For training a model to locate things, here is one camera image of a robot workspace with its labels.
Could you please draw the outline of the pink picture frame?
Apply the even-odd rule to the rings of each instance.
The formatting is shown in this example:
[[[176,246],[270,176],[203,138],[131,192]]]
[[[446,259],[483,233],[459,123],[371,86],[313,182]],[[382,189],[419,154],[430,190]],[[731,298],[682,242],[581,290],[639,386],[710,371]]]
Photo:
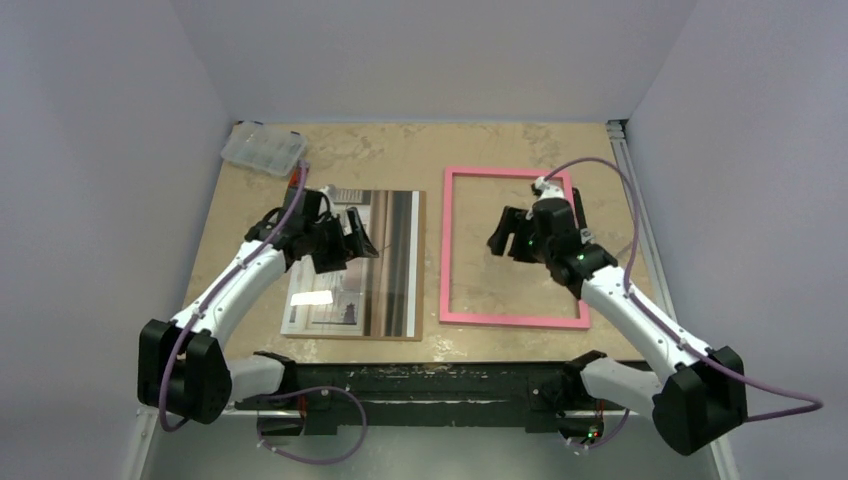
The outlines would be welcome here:
[[[577,314],[574,318],[544,317],[530,315],[480,314],[471,312],[453,312],[450,309],[453,200],[455,178],[480,177],[536,180],[539,177],[543,177],[545,174],[545,170],[527,168],[448,166],[444,169],[439,290],[439,321],[441,323],[466,326],[499,326],[582,331],[588,330],[590,328],[590,308],[589,305],[583,302],[582,300],[577,301]]]

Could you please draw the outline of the yellow black screwdriver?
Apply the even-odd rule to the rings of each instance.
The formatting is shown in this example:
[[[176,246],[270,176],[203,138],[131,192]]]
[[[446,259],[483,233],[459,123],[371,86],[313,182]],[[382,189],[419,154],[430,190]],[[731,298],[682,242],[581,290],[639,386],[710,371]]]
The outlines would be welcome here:
[[[630,255],[630,251],[632,250],[632,246],[633,246],[633,244],[632,244],[632,243],[628,243],[628,244],[627,244],[627,245],[625,245],[625,246],[624,246],[621,250],[619,250],[619,251],[618,251],[618,252],[614,255],[614,257],[615,257],[616,259],[621,259],[621,258],[624,258],[624,257],[628,257],[628,256]]]

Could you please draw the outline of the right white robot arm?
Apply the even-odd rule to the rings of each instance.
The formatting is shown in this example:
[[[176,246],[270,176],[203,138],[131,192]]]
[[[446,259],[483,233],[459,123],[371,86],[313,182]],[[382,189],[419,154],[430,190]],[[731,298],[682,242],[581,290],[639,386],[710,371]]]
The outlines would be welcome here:
[[[664,442],[684,456],[747,421],[741,357],[691,335],[628,284],[617,260],[579,230],[569,201],[505,207],[487,245],[494,255],[544,265],[555,283],[601,313],[647,362],[641,371],[605,356],[587,360],[561,381],[569,404],[603,399],[650,417]]]

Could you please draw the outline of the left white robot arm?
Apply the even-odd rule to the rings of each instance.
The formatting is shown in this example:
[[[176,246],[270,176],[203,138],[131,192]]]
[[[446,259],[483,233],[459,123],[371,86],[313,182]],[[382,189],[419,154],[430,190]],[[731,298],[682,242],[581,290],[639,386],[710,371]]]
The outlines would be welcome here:
[[[298,382],[286,374],[290,359],[257,352],[228,363],[224,346],[259,297],[296,262],[317,273],[343,271],[348,262],[375,258],[359,211],[333,211],[328,197],[307,191],[269,210],[251,226],[224,272],[168,321],[151,320],[139,336],[137,396],[174,432],[189,421],[210,424],[225,408],[261,397],[284,409],[297,399]]]

